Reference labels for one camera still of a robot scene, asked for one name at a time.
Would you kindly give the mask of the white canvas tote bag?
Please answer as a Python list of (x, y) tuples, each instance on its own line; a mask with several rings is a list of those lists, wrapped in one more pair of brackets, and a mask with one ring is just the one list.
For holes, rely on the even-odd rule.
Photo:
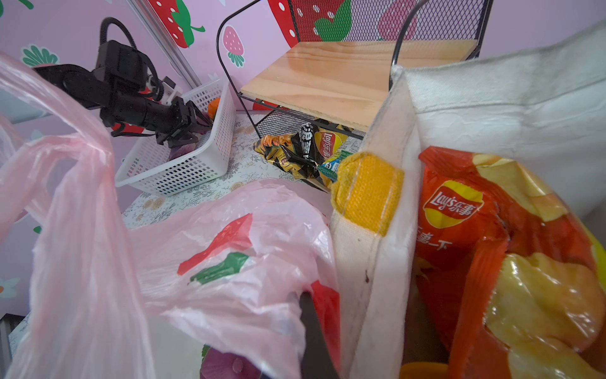
[(344, 378), (603, 378), (605, 25), (391, 71), (332, 188)]

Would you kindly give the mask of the red chips bag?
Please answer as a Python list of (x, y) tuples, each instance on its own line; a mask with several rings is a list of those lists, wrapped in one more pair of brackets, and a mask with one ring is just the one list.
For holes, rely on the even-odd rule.
[(603, 378), (605, 252), (522, 164), (430, 147), (416, 280), (450, 378)]

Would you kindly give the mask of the toy purple eggplant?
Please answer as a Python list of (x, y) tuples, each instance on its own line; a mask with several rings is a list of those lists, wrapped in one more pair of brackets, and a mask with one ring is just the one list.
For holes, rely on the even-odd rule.
[(202, 379), (244, 378), (258, 379), (261, 371), (247, 358), (232, 353), (222, 353), (210, 348), (200, 366)]

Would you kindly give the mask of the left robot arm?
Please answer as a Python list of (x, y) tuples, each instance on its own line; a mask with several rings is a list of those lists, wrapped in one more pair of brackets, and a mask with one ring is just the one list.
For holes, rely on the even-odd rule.
[(114, 17), (102, 20), (95, 69), (74, 64), (37, 66), (44, 80), (99, 116), (113, 137), (154, 137), (159, 145), (195, 145), (213, 121), (192, 100), (164, 104), (165, 82), (130, 31)]

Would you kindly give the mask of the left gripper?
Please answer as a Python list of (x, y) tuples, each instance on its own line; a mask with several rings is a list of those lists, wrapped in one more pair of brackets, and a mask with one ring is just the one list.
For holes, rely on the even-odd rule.
[(213, 121), (194, 102), (181, 97), (164, 105), (143, 96), (118, 93), (108, 107), (100, 110), (99, 116), (105, 126), (119, 126), (111, 133), (114, 137), (132, 137), (134, 133), (124, 128), (130, 124), (153, 132), (159, 145), (170, 148), (196, 144), (213, 127)]

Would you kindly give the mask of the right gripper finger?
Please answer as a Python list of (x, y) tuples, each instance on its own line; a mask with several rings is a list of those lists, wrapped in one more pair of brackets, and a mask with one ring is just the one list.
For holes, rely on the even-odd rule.
[(305, 327), (306, 349), (301, 360), (302, 379), (338, 379), (339, 375), (329, 354), (312, 295), (301, 294), (301, 322)]

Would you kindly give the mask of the pink plastic grocery bag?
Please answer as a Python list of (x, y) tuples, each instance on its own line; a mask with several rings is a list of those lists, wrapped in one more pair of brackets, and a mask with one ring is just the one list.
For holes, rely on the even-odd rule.
[(329, 360), (341, 363), (336, 259), (326, 216), (264, 179), (156, 224), (126, 227), (110, 135), (95, 116), (19, 61), (1, 56), (1, 87), (73, 132), (16, 145), (1, 122), (1, 233), (29, 212), (28, 329), (9, 378), (155, 378), (148, 320), (160, 317), (273, 378), (301, 377), (300, 297), (319, 311)]

